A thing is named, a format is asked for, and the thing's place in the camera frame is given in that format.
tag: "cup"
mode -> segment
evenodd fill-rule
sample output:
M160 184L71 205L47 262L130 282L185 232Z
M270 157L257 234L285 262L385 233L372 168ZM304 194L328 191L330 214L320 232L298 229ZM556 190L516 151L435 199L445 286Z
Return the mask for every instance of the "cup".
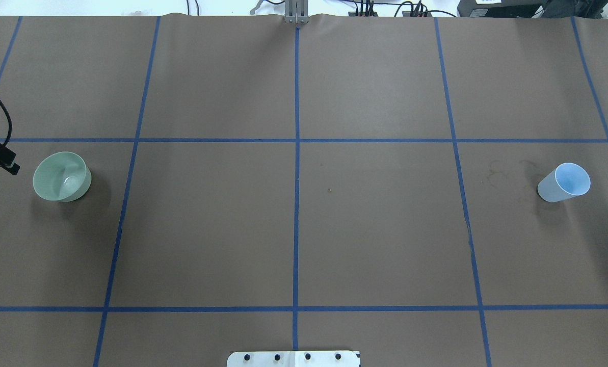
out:
M50 201L73 201L91 185L91 171L82 157L60 151L41 161L32 179L36 195Z
M587 171L575 163L562 163L537 185L537 193L548 202L584 195L590 189Z

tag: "stain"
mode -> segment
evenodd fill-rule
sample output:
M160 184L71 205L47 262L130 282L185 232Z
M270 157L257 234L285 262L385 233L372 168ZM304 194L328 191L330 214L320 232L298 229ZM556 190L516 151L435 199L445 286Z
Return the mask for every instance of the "stain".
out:
M535 163L535 162L533 162L533 161L528 161L528 160L520 160L520 161L519 161L519 164L520 164L520 165L525 165L525 164L528 164L528 165L531 165L531 166L533 166L533 167L537 167L537 163Z
M490 173L485 176L485 179L487 180L488 184L490 184L490 186L492 186L493 188L496 188L497 185L497 181L499 181L502 178L504 179L508 179L510 177L510 173L504 171L503 169L500 169L501 165L501 161L499 160L494 160L490 162L489 165L489 171Z

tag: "electronic device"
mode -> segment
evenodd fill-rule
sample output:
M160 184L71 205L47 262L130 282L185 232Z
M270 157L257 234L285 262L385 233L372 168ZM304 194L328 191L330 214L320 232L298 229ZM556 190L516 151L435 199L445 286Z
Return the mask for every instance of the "electronic device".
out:
M532 18L541 0L460 0L458 15L465 18Z

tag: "black cable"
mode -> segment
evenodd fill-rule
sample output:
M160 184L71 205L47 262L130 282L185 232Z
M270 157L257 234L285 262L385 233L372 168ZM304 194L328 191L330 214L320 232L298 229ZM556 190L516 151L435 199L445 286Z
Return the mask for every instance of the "black cable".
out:
M415 6L415 10L410 13L410 16L420 16L420 14L423 14L427 10L428 7L422 4L422 0L419 0L417 5Z
M401 9L401 7L403 7L406 3L410 4L410 12L411 13L413 12L413 7L415 7L415 4L413 4L413 2L403 2L403 3L399 4L399 7L394 12L394 16L399 14L399 9Z
M10 142L10 139L12 138L12 118L10 117L10 113L7 111L7 109L5 108L5 105L3 104L3 102L0 99L0 105L1 105L1 109L3 109L3 112L5 112L5 117L7 118L7 137L5 138L5 142L3 142L3 146L1 147L4 148L8 142Z
M343 2L343 3L352 3L353 0L338 0L339 2ZM394 5L395 7L401 5L400 3L377 3L375 2L374 5Z
M445 12L444 10L427 10L425 12L422 12L421 14L423 14L422 16L426 16L428 13L433 13L433 12L444 13L444 14L448 14L448 15L452 16L453 18L458 18L457 16L451 14L450 12Z

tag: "white plate with holes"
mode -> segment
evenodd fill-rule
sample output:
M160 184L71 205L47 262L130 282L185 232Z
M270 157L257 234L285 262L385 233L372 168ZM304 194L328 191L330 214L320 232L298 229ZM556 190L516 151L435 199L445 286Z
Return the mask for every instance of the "white plate with holes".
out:
M360 367L359 351L234 352L227 367Z

